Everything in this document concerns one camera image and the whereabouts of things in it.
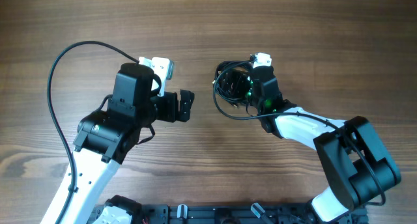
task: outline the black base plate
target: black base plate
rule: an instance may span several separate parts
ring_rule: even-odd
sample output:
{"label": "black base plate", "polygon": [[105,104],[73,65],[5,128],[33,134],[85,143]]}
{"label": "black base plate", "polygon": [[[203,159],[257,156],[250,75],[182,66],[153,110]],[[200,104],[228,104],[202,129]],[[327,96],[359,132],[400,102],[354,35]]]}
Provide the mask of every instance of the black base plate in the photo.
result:
{"label": "black base plate", "polygon": [[[302,219],[302,212],[306,203],[289,203],[278,205],[262,205],[266,215],[275,224],[306,224]],[[93,223],[102,213],[104,206],[97,206],[87,224]],[[189,206],[187,219],[177,218],[177,207],[165,204],[143,204],[142,211],[148,218],[148,224],[215,224],[214,213],[219,208],[227,208],[233,217],[237,217],[241,224],[265,224],[258,219],[248,206]],[[368,217],[366,208],[358,208],[354,212],[343,216],[336,224],[366,224]]]}

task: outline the wooden table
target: wooden table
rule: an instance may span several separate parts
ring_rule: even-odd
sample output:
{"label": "wooden table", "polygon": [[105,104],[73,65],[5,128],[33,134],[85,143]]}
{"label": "wooden table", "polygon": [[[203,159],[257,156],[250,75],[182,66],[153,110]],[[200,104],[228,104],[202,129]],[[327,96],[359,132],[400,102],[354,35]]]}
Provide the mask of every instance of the wooden table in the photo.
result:
{"label": "wooden table", "polygon": [[[46,80],[59,52],[81,40],[168,57],[177,67],[167,90],[195,92],[192,118],[155,122],[156,137],[129,152],[100,203],[116,194],[144,204],[306,202],[322,192],[313,150],[214,107],[217,64],[262,51],[285,98],[373,123],[403,181],[386,206],[369,207],[371,223],[416,223],[416,16],[415,0],[0,0],[0,223],[38,223],[61,183],[68,159]],[[83,46],[59,63],[52,98],[70,143],[125,62]]]}

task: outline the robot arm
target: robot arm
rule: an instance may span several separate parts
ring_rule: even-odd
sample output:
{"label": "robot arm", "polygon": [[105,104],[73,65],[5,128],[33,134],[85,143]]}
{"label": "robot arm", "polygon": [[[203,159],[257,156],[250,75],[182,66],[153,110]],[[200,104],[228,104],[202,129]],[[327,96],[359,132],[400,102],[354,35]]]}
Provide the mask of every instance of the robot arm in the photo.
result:
{"label": "robot arm", "polygon": [[[311,201],[306,212],[312,212],[319,223],[331,222],[378,195],[383,204],[384,191],[399,184],[401,175],[372,125],[364,117],[332,120],[306,112],[282,98],[270,55],[257,53],[250,63],[252,67],[244,67],[247,72],[232,69],[242,63],[219,65],[214,91],[230,104],[254,106],[257,116],[239,118],[219,110],[238,120],[259,119],[267,133],[317,151],[329,188]],[[352,151],[362,157],[351,161]]]}
{"label": "robot arm", "polygon": [[[179,102],[177,93],[165,92],[165,81],[171,79],[173,69],[169,59],[157,57],[152,60],[140,57],[139,64],[123,64],[113,94],[108,98],[107,111],[93,111],[80,122],[72,153],[77,167],[76,188],[61,223],[87,222],[103,189],[128,151],[138,144],[142,128],[150,128],[153,137],[151,123],[155,120],[186,122],[190,118],[194,94],[181,90]],[[155,81],[155,74],[160,81]],[[70,183],[68,166],[42,223],[55,223]]]}

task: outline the green led light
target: green led light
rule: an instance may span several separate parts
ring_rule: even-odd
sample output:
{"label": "green led light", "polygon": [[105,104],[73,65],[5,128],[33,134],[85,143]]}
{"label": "green led light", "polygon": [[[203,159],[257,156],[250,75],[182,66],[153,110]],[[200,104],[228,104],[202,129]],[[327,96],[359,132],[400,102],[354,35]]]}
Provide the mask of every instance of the green led light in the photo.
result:
{"label": "green led light", "polygon": [[272,101],[271,100],[265,100],[265,107],[266,108],[270,108],[272,106]]}

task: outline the black cable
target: black cable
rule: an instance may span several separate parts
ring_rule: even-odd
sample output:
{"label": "black cable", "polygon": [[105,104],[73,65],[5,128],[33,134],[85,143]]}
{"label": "black cable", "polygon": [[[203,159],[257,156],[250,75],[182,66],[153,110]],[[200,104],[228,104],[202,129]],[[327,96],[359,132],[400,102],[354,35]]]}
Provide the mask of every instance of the black cable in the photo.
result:
{"label": "black cable", "polygon": [[347,138],[345,136],[345,137],[343,137],[343,140],[345,141],[345,143],[349,144],[349,147],[351,147],[358,154],[359,158],[364,163],[366,169],[371,174],[371,177],[372,177],[373,181],[377,185],[379,195],[381,195],[381,201],[380,202],[367,202],[366,204],[373,205],[373,206],[382,206],[382,205],[384,205],[385,202],[386,202],[385,192],[382,190],[381,183],[379,182],[379,180],[377,178],[377,175],[375,174],[371,165],[367,162],[367,160],[365,159],[365,156],[359,151],[358,147],[349,138]]}
{"label": "black cable", "polygon": [[152,136],[149,136],[149,137],[147,137],[145,139],[142,139],[140,142],[136,143],[136,145],[140,145],[142,143],[146,143],[146,142],[148,142],[148,141],[150,141],[151,139],[154,138],[154,136],[155,136],[155,130],[152,127],[152,125],[149,125],[149,130],[151,131]]}
{"label": "black cable", "polygon": [[97,109],[96,109],[96,110],[94,110],[93,112],[96,112],[96,111],[101,110],[101,109],[104,107],[104,104],[106,103],[106,101],[107,101],[108,99],[110,99],[111,97],[113,97],[113,95],[112,95],[112,94],[108,94],[106,97],[104,97],[104,99],[103,99],[102,103],[100,104],[100,107],[97,107]]}
{"label": "black cable", "polygon": [[[217,66],[216,72],[214,73],[214,80],[217,79],[217,77],[219,76],[221,72],[224,72],[224,70],[230,66],[235,66],[235,67],[239,66],[245,69],[247,72],[235,73],[234,75],[237,76],[236,77],[237,80],[232,81],[235,83],[232,83],[232,85],[229,87],[227,91],[223,90],[223,87],[219,86],[216,88],[216,92],[218,95],[220,95],[224,100],[226,100],[231,105],[236,106],[238,104],[246,104],[247,99],[244,96],[245,91],[238,93],[234,90],[239,89],[240,85],[245,85],[246,84],[245,82],[249,82],[247,80],[248,76],[247,75],[245,76],[245,74],[249,74],[249,71],[252,69],[252,65],[250,63],[242,63],[241,61],[224,61]],[[222,84],[223,81],[225,80],[220,79],[218,83],[220,85],[223,85]]]}
{"label": "black cable", "polygon": [[247,113],[249,116],[253,117],[253,115],[252,115],[252,114],[250,114],[250,113],[248,112],[248,107],[249,107],[249,102],[248,102],[248,103],[246,103],[246,113]]}
{"label": "black cable", "polygon": [[151,91],[151,97],[156,96],[157,94],[159,94],[159,92],[161,91],[161,87],[162,87],[162,81],[161,81],[161,78],[158,75],[154,74],[154,80],[158,84],[158,88]]}
{"label": "black cable", "polygon": [[[323,124],[325,124],[326,126],[330,126],[333,129],[335,129],[335,131],[337,131],[337,133],[339,135],[343,135],[340,132],[340,129],[335,126],[334,124],[330,123],[329,120],[323,120],[319,117],[313,116],[313,115],[309,115],[309,114],[305,114],[305,113],[269,113],[269,114],[264,114],[264,115],[257,115],[257,116],[250,116],[250,117],[236,117],[236,116],[232,116],[227,114],[225,111],[223,111],[223,109],[221,109],[221,107],[218,105],[217,103],[217,99],[216,99],[216,88],[218,85],[218,81],[222,78],[223,75],[225,75],[225,73],[227,73],[228,71],[238,67],[238,66],[242,66],[243,64],[248,64],[251,61],[242,61],[242,62],[236,62],[234,61],[233,64],[227,65],[224,70],[222,70],[222,72],[220,74],[218,74],[218,76],[216,77],[214,83],[213,83],[213,101],[214,101],[214,105],[216,106],[217,110],[222,113],[223,115],[225,115],[226,117],[230,118],[230,119],[234,119],[234,120],[252,120],[252,119],[260,119],[263,117],[278,117],[278,116],[285,116],[285,115],[292,115],[292,116],[298,116],[298,117],[307,117],[313,120],[316,120],[318,122],[321,122]],[[369,205],[375,205],[375,206],[382,206],[385,204],[386,202],[386,196],[385,196],[385,192],[382,190],[381,184],[374,172],[374,170],[372,169],[372,167],[370,166],[370,164],[367,162],[367,160],[365,159],[364,155],[362,155],[362,153],[358,150],[358,148],[356,147],[356,145],[346,136],[343,137],[343,140],[345,141],[345,144],[347,147],[351,147],[360,157],[360,159],[363,161],[364,165],[366,166],[366,169],[369,171],[372,179],[374,180],[375,184],[377,185],[377,189],[379,194],[381,195],[381,199],[382,201],[379,203],[375,203],[375,202],[368,202],[366,204]]]}
{"label": "black cable", "polygon": [[81,45],[85,45],[85,44],[96,44],[96,45],[100,45],[100,46],[105,46],[109,49],[112,49],[113,51],[116,51],[118,53],[120,53],[121,55],[124,55],[126,58],[134,61],[135,63],[139,63],[139,61],[131,56],[129,56],[128,54],[126,54],[125,52],[119,50],[118,48],[115,48],[109,44],[105,44],[103,42],[97,42],[97,41],[83,41],[83,42],[77,42],[75,44],[72,44],[71,46],[65,48],[56,58],[55,62],[53,63],[52,67],[51,67],[51,71],[48,77],[48,84],[47,84],[47,88],[46,88],[46,98],[48,99],[48,107],[50,109],[50,113],[51,113],[51,117],[52,117],[52,121],[55,125],[55,127],[57,128],[59,137],[61,138],[65,150],[66,150],[66,155],[68,156],[68,160],[70,161],[70,166],[71,166],[71,184],[70,187],[68,188],[68,196],[66,197],[63,209],[61,210],[61,213],[59,214],[57,221],[55,223],[60,223],[62,218],[65,215],[66,210],[68,209],[68,205],[70,204],[72,195],[74,194],[74,190],[76,188],[76,183],[77,183],[77,168],[76,168],[76,164],[74,161],[74,157],[71,153],[71,149],[68,146],[68,142],[65,139],[64,133],[61,129],[61,127],[59,126],[57,117],[55,116],[55,111],[53,110],[53,106],[52,106],[52,100],[51,100],[51,84],[52,84],[52,77],[53,77],[53,72],[55,71],[55,67],[57,66],[59,60],[62,58],[62,56],[64,56],[65,53],[67,53],[69,50],[71,50],[72,48],[76,48],[78,46]]}

